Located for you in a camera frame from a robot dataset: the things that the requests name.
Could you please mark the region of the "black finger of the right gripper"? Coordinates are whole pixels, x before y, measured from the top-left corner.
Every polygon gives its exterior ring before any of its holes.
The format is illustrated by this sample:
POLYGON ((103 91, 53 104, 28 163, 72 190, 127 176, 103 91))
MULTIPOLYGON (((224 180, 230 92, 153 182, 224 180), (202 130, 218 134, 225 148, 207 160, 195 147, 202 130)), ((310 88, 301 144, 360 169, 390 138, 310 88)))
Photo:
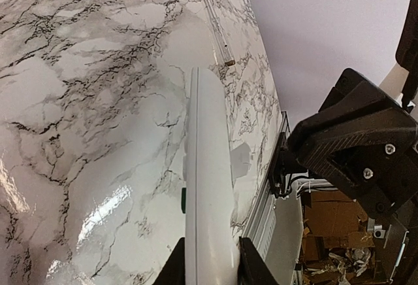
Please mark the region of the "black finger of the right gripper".
POLYGON ((373 219, 417 193, 417 122, 367 78, 345 69, 318 113, 289 136, 298 163, 357 200, 373 219))

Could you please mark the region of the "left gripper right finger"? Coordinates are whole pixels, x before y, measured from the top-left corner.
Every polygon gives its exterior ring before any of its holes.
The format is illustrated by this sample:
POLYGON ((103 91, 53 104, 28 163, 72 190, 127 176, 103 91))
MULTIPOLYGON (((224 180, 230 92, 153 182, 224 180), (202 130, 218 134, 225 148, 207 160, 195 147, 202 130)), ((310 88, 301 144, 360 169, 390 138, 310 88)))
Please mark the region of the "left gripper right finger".
POLYGON ((240 263, 238 267, 238 284, 243 285, 277 285, 256 247, 248 237, 239 238, 240 263))

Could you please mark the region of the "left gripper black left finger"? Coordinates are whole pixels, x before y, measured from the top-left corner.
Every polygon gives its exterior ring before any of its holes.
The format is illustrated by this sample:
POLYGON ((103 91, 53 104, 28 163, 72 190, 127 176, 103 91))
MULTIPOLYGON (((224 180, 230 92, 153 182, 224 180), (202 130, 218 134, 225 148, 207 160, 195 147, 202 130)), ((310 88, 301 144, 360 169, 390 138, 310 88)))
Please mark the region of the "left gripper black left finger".
POLYGON ((153 285, 185 285, 185 238, 181 237, 153 285))

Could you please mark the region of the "white remote control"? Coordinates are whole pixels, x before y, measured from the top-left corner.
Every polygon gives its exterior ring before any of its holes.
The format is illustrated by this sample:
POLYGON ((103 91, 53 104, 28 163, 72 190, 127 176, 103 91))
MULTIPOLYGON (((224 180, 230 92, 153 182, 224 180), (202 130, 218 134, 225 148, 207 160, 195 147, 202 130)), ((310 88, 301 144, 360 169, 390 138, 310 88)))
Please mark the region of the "white remote control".
POLYGON ((185 282, 237 284, 240 251, 234 210, 225 92, 209 69, 191 72, 185 176, 185 282))

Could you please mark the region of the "white battery cover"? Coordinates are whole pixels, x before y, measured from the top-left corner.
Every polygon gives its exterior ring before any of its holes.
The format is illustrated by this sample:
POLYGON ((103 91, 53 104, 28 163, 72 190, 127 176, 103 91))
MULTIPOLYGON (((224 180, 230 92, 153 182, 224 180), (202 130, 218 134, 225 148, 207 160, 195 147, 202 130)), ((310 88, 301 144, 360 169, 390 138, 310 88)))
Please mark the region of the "white battery cover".
POLYGON ((231 150, 231 171, 233 179, 246 176, 251 166, 251 148, 244 142, 231 150))

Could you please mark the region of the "clear handled screwdriver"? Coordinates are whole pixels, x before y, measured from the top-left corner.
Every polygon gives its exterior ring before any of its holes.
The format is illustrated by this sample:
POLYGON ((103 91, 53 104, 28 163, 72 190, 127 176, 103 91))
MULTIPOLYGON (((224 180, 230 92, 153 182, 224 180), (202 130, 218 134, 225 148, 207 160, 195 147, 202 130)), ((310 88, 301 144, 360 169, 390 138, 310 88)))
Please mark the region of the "clear handled screwdriver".
POLYGON ((231 47, 225 38, 223 28, 221 26, 220 19, 217 17, 216 12, 212 6, 212 3, 210 0, 204 0, 206 4, 206 9, 208 12, 208 17, 210 20, 210 23, 212 25, 212 29, 214 32, 214 37, 217 42, 217 46, 219 48, 222 60, 224 65, 231 67, 233 66, 236 61, 234 59, 233 53, 231 51, 231 47))

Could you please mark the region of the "cardboard scraps box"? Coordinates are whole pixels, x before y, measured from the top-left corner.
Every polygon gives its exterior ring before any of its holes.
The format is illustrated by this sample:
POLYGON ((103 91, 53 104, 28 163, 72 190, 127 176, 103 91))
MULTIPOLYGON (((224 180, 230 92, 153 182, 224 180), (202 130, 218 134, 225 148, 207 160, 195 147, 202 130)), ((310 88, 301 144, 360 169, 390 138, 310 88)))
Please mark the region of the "cardboard scraps box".
POLYGON ((392 284, 409 231, 397 214, 374 220, 342 192, 299 191, 304 284, 392 284))

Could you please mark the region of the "front aluminium rail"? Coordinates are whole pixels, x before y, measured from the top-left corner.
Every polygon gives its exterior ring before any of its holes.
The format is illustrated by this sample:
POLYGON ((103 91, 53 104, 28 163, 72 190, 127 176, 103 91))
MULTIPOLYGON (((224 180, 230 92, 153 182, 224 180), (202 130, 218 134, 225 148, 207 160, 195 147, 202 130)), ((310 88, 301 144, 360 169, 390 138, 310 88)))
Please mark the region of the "front aluminium rail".
POLYGON ((301 283, 302 210, 296 198, 297 184, 292 181, 297 165, 287 149, 289 135, 289 120, 283 111, 266 177, 242 236, 251 239, 278 284, 301 283))

